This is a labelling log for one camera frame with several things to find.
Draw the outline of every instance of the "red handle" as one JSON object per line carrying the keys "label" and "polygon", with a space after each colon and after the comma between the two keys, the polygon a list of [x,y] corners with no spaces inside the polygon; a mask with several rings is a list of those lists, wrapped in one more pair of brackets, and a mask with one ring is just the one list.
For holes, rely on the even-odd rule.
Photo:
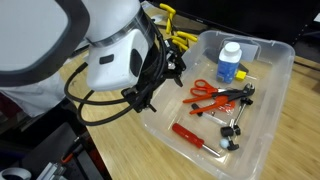
{"label": "red handle", "polygon": [[204,140],[198,138],[195,134],[192,132],[188,131],[186,128],[182,127],[178,123],[174,123],[172,126],[172,130],[179,134],[181,137],[185,138],[188,140],[190,143],[196,145],[199,149],[202,147],[204,144]]}
{"label": "red handle", "polygon": [[194,110],[190,111],[190,114],[197,114],[197,113],[209,111],[211,109],[215,109],[215,108],[218,108],[220,106],[224,106],[227,103],[228,103],[228,97],[227,96],[217,96],[215,98],[215,103],[214,104],[206,106],[206,107],[202,107],[202,108],[199,108],[199,109],[194,109]]}

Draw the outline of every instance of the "black rubber piece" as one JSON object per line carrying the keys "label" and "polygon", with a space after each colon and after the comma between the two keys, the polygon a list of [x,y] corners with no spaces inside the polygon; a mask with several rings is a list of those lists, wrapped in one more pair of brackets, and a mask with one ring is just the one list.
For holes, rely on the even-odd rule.
{"label": "black rubber piece", "polygon": [[[200,107],[198,106],[198,104],[196,104],[196,103],[192,103],[192,104],[191,104],[191,107],[192,107],[193,110],[196,110],[196,109],[199,109],[199,108],[200,108]],[[202,112],[197,113],[197,115],[198,115],[199,117],[201,117],[201,116],[202,116]]]}
{"label": "black rubber piece", "polygon": [[241,98],[240,101],[241,101],[241,104],[245,103],[245,104],[247,104],[249,106],[253,103],[253,101],[251,99],[247,98],[247,97]]}
{"label": "black rubber piece", "polygon": [[241,129],[238,125],[233,126],[233,131],[236,133],[237,136],[241,135]]}
{"label": "black rubber piece", "polygon": [[239,149],[239,144],[233,144],[233,141],[229,141],[229,146],[227,147],[229,151],[235,151]]}
{"label": "black rubber piece", "polygon": [[138,77],[143,63],[142,57],[138,50],[132,49],[130,58],[130,70],[135,77]]}
{"label": "black rubber piece", "polygon": [[230,126],[227,127],[222,127],[220,129],[220,133],[222,137],[228,137],[228,136],[233,136],[233,129]]}
{"label": "black rubber piece", "polygon": [[104,57],[100,57],[99,59],[99,64],[108,64],[111,63],[114,60],[114,54],[108,55],[108,56],[104,56]]}

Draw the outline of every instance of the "white bottle cap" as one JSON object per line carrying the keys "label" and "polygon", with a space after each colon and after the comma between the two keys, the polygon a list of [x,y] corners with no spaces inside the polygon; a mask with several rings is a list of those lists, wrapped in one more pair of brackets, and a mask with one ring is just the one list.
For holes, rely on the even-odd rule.
{"label": "white bottle cap", "polygon": [[240,50],[240,45],[236,42],[229,42],[224,46],[224,52],[226,55],[233,56]]}

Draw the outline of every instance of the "bottle label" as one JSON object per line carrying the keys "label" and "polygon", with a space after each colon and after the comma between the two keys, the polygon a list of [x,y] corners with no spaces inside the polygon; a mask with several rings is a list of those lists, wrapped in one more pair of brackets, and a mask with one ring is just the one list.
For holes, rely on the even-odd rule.
{"label": "bottle label", "polygon": [[237,72],[238,63],[230,63],[219,60],[217,70],[217,80],[230,84]]}

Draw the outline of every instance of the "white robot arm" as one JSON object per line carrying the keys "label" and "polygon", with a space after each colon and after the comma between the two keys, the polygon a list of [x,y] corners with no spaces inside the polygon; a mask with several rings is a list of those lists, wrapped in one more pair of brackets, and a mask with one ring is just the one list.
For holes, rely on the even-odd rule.
{"label": "white robot arm", "polygon": [[[172,53],[170,43],[164,42],[138,0],[3,0],[0,26],[0,87],[46,79],[59,70],[83,39],[89,42],[87,62],[71,75],[65,87],[67,97],[80,102],[78,117],[85,125],[113,121],[131,109],[140,112],[149,107],[155,111],[150,100],[157,87],[166,79],[182,86],[180,75],[186,67],[181,56]],[[92,91],[80,99],[68,92],[68,85],[86,67]],[[88,100],[94,91],[116,89],[123,89],[123,99]],[[107,119],[87,122],[81,117],[84,104],[123,102],[129,106]]]}
{"label": "white robot arm", "polygon": [[138,0],[4,0],[0,24],[0,86],[52,75],[83,38],[91,89],[133,86],[154,42]]}

